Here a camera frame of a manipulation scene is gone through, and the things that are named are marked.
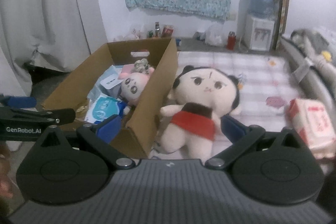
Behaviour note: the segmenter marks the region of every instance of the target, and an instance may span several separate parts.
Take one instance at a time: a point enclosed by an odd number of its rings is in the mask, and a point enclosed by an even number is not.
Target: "wet wipes package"
[[[125,103],[102,94],[91,104],[84,120],[85,122],[97,124],[114,114],[122,115],[123,104]]]

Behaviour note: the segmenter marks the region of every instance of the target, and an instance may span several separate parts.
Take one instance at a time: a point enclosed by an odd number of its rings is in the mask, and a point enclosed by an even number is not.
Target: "doll face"
[[[237,87],[226,75],[214,69],[195,69],[179,78],[173,95],[179,104],[188,102],[210,107],[220,117],[229,113]]]
[[[137,104],[140,94],[148,82],[148,77],[141,73],[132,73],[121,83],[121,95],[125,97],[130,104]]]

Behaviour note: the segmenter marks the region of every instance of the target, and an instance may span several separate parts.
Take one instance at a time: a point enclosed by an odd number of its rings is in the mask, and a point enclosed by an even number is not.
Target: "cardboard box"
[[[111,65],[134,63],[143,58],[134,57],[134,52],[143,50],[149,52],[148,62],[156,69],[142,92],[135,111],[131,116],[124,117],[124,127],[110,144],[128,157],[146,158],[157,134],[160,108],[175,80],[175,39],[145,39],[104,44],[76,68],[42,106],[45,109],[76,109],[86,101],[87,94],[107,68]],[[61,128],[75,130],[81,125],[83,122],[76,120]]]

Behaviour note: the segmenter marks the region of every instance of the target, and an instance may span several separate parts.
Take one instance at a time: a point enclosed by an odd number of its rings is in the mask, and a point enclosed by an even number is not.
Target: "yellow object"
[[[272,67],[276,65],[276,63],[275,63],[273,60],[271,60],[271,61],[268,62],[268,63],[269,63]]]
[[[330,62],[330,61],[331,61],[331,53],[329,53],[328,51],[322,51],[322,52],[321,52],[321,55],[323,55],[324,59],[325,59],[327,62]]]

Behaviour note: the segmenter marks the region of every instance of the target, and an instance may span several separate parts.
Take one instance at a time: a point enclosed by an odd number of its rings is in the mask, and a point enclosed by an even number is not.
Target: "bottle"
[[[233,50],[236,43],[236,34],[234,32],[229,32],[229,36],[227,37],[227,45],[226,48],[228,50]]]
[[[155,37],[156,38],[161,37],[161,30],[160,30],[159,22],[155,22]]]
[[[273,8],[274,0],[250,0],[249,13],[258,18],[270,18]]]

